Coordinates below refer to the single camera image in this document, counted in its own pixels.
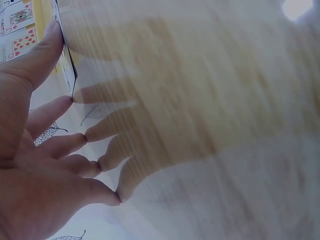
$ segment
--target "fingernail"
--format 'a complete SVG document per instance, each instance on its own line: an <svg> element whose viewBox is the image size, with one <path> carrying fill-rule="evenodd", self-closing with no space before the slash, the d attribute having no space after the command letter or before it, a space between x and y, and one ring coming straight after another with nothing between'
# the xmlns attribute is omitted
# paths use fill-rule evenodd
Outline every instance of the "fingernail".
<svg viewBox="0 0 320 240"><path fill-rule="evenodd" d="M59 25L59 23L55 19L49 22L49 24L46 26L44 30L44 35L47 35L48 33L50 33L57 25Z"/></svg>

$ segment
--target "leaf drawing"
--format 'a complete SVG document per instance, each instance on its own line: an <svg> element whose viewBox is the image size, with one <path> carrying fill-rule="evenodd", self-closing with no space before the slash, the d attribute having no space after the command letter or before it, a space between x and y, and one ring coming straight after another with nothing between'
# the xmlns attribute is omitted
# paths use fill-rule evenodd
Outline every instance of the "leaf drawing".
<svg viewBox="0 0 320 240"><path fill-rule="evenodd" d="M83 237L85 234L86 234L86 230L84 230L84 233L82 234L82 236L60 236L52 240L83 240Z"/></svg>
<svg viewBox="0 0 320 240"><path fill-rule="evenodd" d="M83 125L86 119L104 119L111 113L116 110L120 110L123 108L127 108L133 106L130 102L117 102L117 103L94 103L94 104L86 104L84 105L84 118L81 122L81 126Z"/></svg>
<svg viewBox="0 0 320 240"><path fill-rule="evenodd" d="M56 132L57 132L58 130L63 130L63 131L68 132L66 129L59 128L58 125L57 125L57 123L54 122L54 123L51 125L51 127L49 127L44 133L42 133L42 134L34 141L34 145L35 145L36 147L39 147L40 144L42 144L42 143L45 142L46 140L52 138L52 137L56 134Z"/></svg>

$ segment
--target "card deck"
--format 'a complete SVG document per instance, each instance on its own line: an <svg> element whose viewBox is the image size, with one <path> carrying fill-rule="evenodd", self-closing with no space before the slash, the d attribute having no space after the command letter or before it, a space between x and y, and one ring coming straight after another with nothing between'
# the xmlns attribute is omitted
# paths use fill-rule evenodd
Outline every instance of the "card deck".
<svg viewBox="0 0 320 240"><path fill-rule="evenodd" d="M63 46L63 50L60 58L60 63L62 66L62 71L63 71L63 75L66 81L68 91L72 95L75 88L75 83L78 77L78 73L77 73L74 61L72 59L72 56L70 54L70 50L66 40L65 30L61 22L57 0L53 0L53 12L54 12L54 19L59 22L62 35L63 35L64 46Z"/></svg>
<svg viewBox="0 0 320 240"><path fill-rule="evenodd" d="M5 58L10 61L20 57L38 43L36 28L22 29L7 36L5 43Z"/></svg>
<svg viewBox="0 0 320 240"><path fill-rule="evenodd" d="M35 22L32 11L32 2L22 1L7 7L3 13L5 33L22 29Z"/></svg>

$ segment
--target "wood grain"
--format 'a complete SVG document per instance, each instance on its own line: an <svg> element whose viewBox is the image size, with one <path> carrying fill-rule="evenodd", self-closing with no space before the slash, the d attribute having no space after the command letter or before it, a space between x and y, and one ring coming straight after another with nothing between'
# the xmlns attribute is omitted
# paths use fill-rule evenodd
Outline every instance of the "wood grain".
<svg viewBox="0 0 320 240"><path fill-rule="evenodd" d="M291 22L281 4L59 3L71 50L97 62L78 65L74 101L132 103L86 131L114 136L96 157L120 171L132 236L319 239L318 12Z"/></svg>

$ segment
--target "finger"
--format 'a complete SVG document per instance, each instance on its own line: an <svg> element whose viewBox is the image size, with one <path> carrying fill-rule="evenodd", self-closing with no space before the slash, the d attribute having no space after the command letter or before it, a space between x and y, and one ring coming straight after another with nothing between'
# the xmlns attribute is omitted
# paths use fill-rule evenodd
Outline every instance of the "finger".
<svg viewBox="0 0 320 240"><path fill-rule="evenodd" d="M64 158L81 149L87 144L87 139L82 133L67 136L54 136L39 146L39 149L48 153L53 159Z"/></svg>
<svg viewBox="0 0 320 240"><path fill-rule="evenodd" d="M109 143L105 155L98 159L103 172L115 169L126 158L134 154L133 148L125 134L115 136Z"/></svg>
<svg viewBox="0 0 320 240"><path fill-rule="evenodd" d="M89 204L105 204L113 207L120 205L118 195L103 182L86 178L80 179L79 183L81 184L83 207Z"/></svg>
<svg viewBox="0 0 320 240"><path fill-rule="evenodd" d="M28 118L30 98L51 73L62 52L58 23L27 54L0 65L0 142L2 158L13 158Z"/></svg>
<svg viewBox="0 0 320 240"><path fill-rule="evenodd" d="M31 111L25 128L33 140L36 140L51 125L60 118L72 105L72 98L61 96Z"/></svg>
<svg viewBox="0 0 320 240"><path fill-rule="evenodd" d="M136 96L131 80L123 78L84 87L73 94L73 101L80 104L118 103L134 100Z"/></svg>
<svg viewBox="0 0 320 240"><path fill-rule="evenodd" d="M89 161L86 157L74 154L57 162L61 169L67 170L83 178L94 178L101 173L96 161Z"/></svg>
<svg viewBox="0 0 320 240"><path fill-rule="evenodd" d="M85 136L89 143L106 139L134 128L136 122L130 107L114 111L98 124L86 130Z"/></svg>
<svg viewBox="0 0 320 240"><path fill-rule="evenodd" d="M44 38L27 54L1 65L1 70L19 77L32 90L39 87L56 66L63 49L63 37L56 20L50 22Z"/></svg>
<svg viewBox="0 0 320 240"><path fill-rule="evenodd" d="M121 203L125 203L134 193L137 186L152 173L157 172L161 168L150 161L150 159L130 158L122 167L119 183L116 188Z"/></svg>

